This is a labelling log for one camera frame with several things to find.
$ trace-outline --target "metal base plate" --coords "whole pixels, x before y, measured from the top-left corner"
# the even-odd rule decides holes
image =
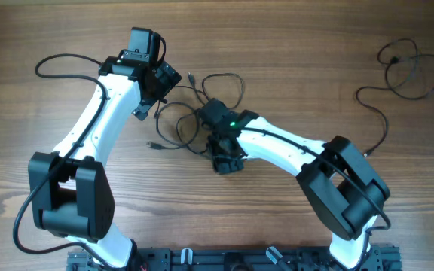
[[[181,264],[181,251],[169,249],[139,249],[147,263],[147,271],[247,271],[228,263],[229,255],[239,255],[251,271],[283,271],[266,256],[265,250],[193,251],[192,265]],[[329,255],[329,247],[309,247],[281,250],[283,260],[293,271],[343,271]],[[68,253],[67,271],[100,271],[86,252]],[[397,247],[373,245],[360,271],[400,271],[401,255]]]

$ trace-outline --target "wooden surface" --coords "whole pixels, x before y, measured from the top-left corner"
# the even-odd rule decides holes
[[[362,85],[384,85],[383,67],[375,61],[379,48],[412,37],[424,53],[434,53],[434,2],[0,7],[0,270],[62,270],[66,264],[66,251],[19,252],[11,229],[29,192],[29,158],[63,139],[95,86],[37,78],[35,64],[55,53],[101,60],[115,56],[127,47],[132,26],[162,34],[166,60],[181,75],[192,72],[200,82],[214,72],[240,74],[246,95],[239,110],[256,111],[312,139],[346,136],[361,149],[379,139],[382,125],[353,100],[353,93]],[[42,69],[96,75],[97,67],[64,59]],[[228,104],[237,98],[233,81],[209,82],[208,89]],[[362,98],[390,119],[390,134],[369,161],[391,190],[385,211],[393,227],[371,241],[399,245],[406,270],[434,270],[434,94],[419,102],[380,91]],[[187,90],[175,89],[168,99],[198,106]],[[163,130],[171,134],[172,116],[184,113],[169,110]],[[183,150],[150,150],[148,140],[161,142],[154,121],[131,117],[107,166],[115,222],[140,248],[329,244],[329,231],[284,171],[257,161],[246,163],[242,172],[215,175],[208,161]],[[30,212],[21,227],[25,245],[47,248],[64,242],[37,230]]]

